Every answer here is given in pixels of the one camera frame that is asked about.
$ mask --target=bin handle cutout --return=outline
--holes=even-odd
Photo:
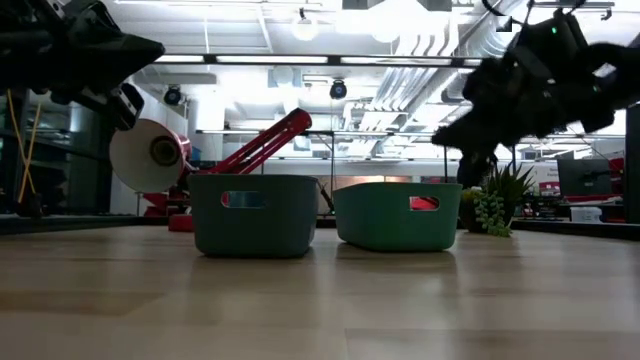
[[[267,207],[265,196],[259,191],[225,191],[220,203],[227,209],[264,209]]]
[[[440,200],[433,196],[409,196],[409,210],[436,211],[440,208]]]

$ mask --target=wooden floor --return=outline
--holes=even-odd
[[[2,359],[640,359],[640,246],[459,233],[216,260],[162,227],[0,238]]]

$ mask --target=potted plant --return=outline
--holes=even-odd
[[[522,165],[513,172],[511,165],[502,169],[494,167],[483,187],[463,191],[460,220],[467,230],[509,236],[516,204],[533,185],[531,170],[521,174]]]

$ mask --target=plant pot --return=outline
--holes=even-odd
[[[504,222],[507,226],[511,225],[513,214],[516,211],[516,207],[513,204],[504,204]],[[476,205],[473,200],[462,201],[460,203],[460,221],[462,225],[472,233],[486,234],[487,229],[482,228],[482,223],[477,222],[476,219]]]

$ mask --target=computer monitor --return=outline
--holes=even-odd
[[[558,159],[560,193],[563,196],[609,195],[611,169],[607,159]]]

